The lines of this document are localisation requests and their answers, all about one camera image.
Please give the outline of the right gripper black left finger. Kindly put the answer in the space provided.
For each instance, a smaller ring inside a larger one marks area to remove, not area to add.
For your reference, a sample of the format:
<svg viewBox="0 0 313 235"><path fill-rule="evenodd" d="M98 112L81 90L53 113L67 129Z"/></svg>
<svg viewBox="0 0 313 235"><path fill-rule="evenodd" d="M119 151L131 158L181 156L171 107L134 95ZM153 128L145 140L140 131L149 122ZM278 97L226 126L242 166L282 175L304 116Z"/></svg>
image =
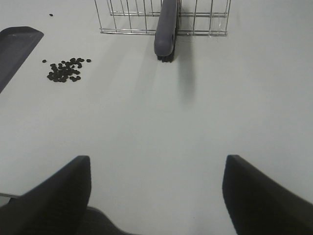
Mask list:
<svg viewBox="0 0 313 235"><path fill-rule="evenodd" d="M2 235L74 235L91 193L89 156L77 156L0 208Z"/></svg>

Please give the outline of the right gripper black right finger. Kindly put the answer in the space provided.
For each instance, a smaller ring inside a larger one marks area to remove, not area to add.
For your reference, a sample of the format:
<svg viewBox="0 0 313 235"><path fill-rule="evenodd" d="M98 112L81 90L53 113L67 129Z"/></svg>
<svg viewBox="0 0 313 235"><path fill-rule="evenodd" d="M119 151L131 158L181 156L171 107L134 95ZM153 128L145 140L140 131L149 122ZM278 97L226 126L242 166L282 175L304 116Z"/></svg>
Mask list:
<svg viewBox="0 0 313 235"><path fill-rule="evenodd" d="M222 192L238 235L311 235L313 205L239 155L228 155Z"/></svg>

